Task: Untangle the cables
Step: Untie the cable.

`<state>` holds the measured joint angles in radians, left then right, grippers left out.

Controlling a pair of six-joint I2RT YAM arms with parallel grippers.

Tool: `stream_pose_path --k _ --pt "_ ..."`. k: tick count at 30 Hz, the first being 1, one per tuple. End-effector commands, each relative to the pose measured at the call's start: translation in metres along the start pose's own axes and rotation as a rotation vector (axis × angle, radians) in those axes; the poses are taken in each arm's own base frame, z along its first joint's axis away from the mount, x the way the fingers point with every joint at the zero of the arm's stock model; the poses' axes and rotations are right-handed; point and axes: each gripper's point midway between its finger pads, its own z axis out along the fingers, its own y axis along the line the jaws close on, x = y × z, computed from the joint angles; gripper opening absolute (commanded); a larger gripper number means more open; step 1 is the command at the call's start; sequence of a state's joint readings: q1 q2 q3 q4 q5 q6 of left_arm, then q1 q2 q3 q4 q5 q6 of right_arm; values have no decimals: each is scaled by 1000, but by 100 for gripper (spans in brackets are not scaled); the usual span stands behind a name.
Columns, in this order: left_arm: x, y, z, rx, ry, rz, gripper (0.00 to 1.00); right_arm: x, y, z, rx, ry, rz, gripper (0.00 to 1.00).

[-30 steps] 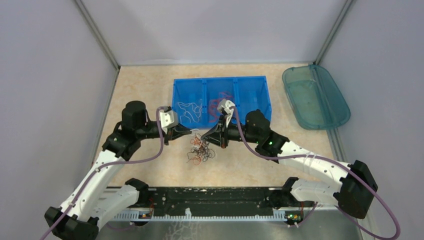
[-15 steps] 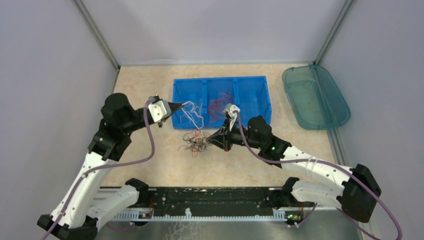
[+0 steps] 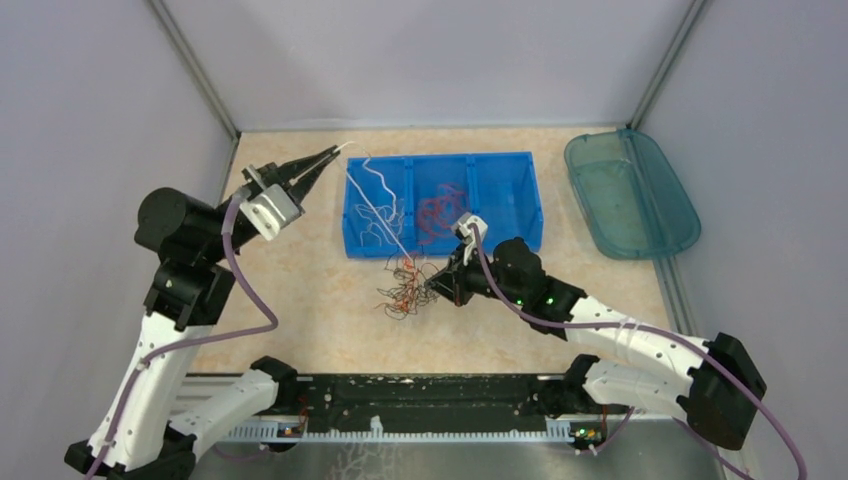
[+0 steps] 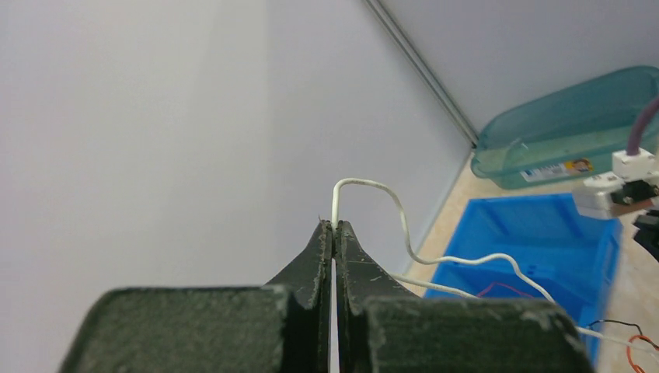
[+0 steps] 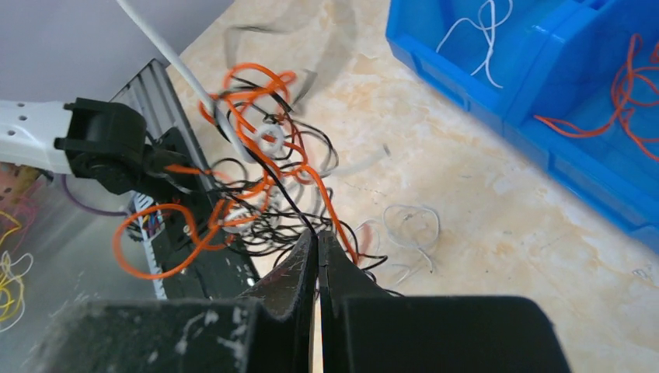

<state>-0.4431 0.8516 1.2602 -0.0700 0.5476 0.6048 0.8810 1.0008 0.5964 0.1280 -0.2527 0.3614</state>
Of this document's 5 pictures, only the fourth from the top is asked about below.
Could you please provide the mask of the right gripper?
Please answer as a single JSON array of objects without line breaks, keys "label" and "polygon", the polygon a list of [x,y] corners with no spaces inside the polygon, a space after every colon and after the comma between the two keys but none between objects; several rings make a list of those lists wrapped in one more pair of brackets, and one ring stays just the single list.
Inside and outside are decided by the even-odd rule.
[{"label": "right gripper", "polygon": [[633,226],[637,228],[633,239],[642,246],[655,260],[658,256],[658,210],[649,210],[640,214]]}]

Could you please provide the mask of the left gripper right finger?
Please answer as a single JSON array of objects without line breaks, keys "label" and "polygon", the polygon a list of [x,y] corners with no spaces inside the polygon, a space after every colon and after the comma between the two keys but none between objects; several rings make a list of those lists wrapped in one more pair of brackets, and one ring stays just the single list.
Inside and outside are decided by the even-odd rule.
[{"label": "left gripper right finger", "polygon": [[421,298],[335,231],[342,372],[591,372],[572,319],[539,299]]}]

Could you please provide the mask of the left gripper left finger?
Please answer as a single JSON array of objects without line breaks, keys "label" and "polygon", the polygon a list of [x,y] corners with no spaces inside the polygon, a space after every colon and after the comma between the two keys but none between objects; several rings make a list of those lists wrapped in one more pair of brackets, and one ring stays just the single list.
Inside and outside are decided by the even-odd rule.
[{"label": "left gripper left finger", "polygon": [[62,372],[326,372],[332,229],[260,286],[118,288],[89,310]]}]

